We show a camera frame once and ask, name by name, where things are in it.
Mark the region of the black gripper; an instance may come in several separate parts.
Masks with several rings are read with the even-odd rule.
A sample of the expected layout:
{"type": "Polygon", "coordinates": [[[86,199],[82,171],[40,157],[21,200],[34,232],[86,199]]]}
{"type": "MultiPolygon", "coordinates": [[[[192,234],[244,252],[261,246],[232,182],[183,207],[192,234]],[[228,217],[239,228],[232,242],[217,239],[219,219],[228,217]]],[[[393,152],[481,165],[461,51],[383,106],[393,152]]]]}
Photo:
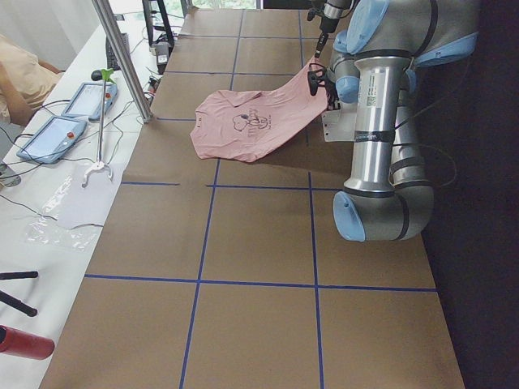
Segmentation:
{"type": "Polygon", "coordinates": [[[315,46],[314,58],[320,58],[328,41],[328,34],[337,29],[337,8],[334,6],[312,7],[307,12],[307,21],[320,17],[320,36],[315,46]]]}
{"type": "Polygon", "coordinates": [[[317,62],[310,62],[307,71],[307,82],[311,96],[316,96],[320,88],[326,90],[328,106],[337,105],[337,90],[335,83],[328,77],[328,70],[317,62]]]}

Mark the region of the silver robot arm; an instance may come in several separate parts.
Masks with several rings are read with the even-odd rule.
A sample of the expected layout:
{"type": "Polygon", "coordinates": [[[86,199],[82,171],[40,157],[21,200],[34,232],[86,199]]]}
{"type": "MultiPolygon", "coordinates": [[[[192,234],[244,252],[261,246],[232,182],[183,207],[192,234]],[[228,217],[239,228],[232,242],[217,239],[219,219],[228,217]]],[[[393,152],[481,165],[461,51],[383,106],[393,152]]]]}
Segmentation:
{"type": "Polygon", "coordinates": [[[469,57],[478,38],[477,1],[314,1],[321,52],[335,35],[324,83],[333,101],[356,105],[350,177],[333,200],[347,240],[405,240],[431,218],[427,180],[410,107],[414,72],[469,57]]]}
{"type": "Polygon", "coordinates": [[[352,1],[311,1],[311,8],[307,12],[307,20],[311,22],[315,18],[320,19],[320,36],[315,47],[315,58],[320,58],[329,35],[336,31],[340,19],[345,17],[343,13],[350,11],[351,8],[352,1]]]}

